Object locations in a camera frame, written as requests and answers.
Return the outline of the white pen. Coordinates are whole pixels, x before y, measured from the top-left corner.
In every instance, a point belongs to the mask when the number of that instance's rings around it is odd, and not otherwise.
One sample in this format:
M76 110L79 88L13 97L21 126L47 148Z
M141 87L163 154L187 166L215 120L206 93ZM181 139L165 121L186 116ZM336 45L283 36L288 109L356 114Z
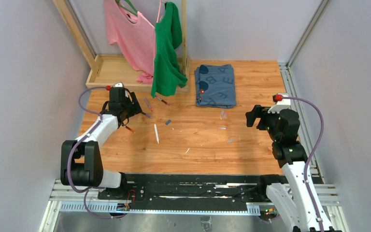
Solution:
M159 133L158 133L158 128L156 124L154 124L154 132L155 132L156 141L159 144Z

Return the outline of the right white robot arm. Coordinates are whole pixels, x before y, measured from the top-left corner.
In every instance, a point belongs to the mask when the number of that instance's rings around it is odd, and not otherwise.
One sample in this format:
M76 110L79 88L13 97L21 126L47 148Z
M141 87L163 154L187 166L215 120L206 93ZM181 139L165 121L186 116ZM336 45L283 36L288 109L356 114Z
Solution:
M257 192L274 204L290 232L336 231L317 197L306 151L298 141L298 113L289 108L278 113L269 110L269 107L255 105L245 114L246 125L252 127L259 119L257 129L268 132L272 139L272 154L290 189L286 189L280 175L267 174L260 177Z

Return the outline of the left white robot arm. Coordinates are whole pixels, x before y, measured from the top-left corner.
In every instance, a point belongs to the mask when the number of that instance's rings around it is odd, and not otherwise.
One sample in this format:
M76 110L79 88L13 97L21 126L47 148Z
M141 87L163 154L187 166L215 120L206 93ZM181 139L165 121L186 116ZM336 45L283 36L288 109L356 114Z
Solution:
M123 198L128 194L126 175L123 172L105 170L100 149L117 129L127 128L130 117L142 113L135 93L123 83L104 86L109 99L102 110L96 112L94 124L74 140L66 140L61 146L60 180L75 192L103 189L110 195Z

